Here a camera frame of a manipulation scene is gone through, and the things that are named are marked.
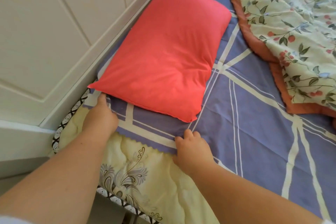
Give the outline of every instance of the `bed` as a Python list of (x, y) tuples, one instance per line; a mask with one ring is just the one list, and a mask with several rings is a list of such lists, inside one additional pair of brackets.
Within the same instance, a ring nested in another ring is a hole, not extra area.
[[(286, 112), (270, 67), (247, 46), (230, 0), (216, 1), (232, 19), (198, 119), (184, 123), (108, 96), (120, 124), (108, 141), (97, 191), (151, 223), (218, 223), (193, 181), (171, 159), (174, 137), (190, 128), (200, 132), (223, 168), (336, 221), (331, 118)], [(98, 78), (121, 43), (100, 65)], [(81, 131), (98, 95), (87, 90), (65, 117), (53, 139), (55, 153)]]

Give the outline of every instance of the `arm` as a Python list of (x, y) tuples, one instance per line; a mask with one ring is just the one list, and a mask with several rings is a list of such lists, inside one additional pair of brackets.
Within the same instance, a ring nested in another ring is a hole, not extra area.
[(95, 198), (99, 168), (118, 118), (101, 94), (82, 132), (53, 158), (0, 197), (0, 215), (34, 224), (86, 223)]
[(217, 165), (198, 132), (188, 129), (175, 142), (174, 163), (193, 179), (221, 224), (322, 223), (306, 209)]

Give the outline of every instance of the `pillowcase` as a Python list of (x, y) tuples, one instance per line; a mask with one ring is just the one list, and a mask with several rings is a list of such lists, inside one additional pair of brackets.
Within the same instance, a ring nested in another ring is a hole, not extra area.
[(215, 0), (152, 0), (89, 88), (192, 122), (230, 19)]

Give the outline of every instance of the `hand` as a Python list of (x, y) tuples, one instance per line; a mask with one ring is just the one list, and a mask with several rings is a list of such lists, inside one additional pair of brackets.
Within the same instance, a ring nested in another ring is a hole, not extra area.
[(101, 93), (97, 104), (85, 117), (82, 131), (102, 133), (107, 139), (118, 127), (118, 117), (107, 106), (106, 94)]
[(187, 175), (193, 178), (200, 168), (207, 168), (216, 164), (208, 143), (198, 132), (185, 130), (184, 139), (175, 137), (177, 156), (173, 156), (174, 163)]

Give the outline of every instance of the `forearm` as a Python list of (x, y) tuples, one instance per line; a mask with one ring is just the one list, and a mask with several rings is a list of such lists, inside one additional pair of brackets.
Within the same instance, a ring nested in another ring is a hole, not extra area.
[(79, 134), (0, 198), (0, 215), (35, 224), (86, 223), (107, 137), (99, 131)]
[(216, 164), (200, 168), (192, 178), (221, 224), (322, 222), (313, 213)]

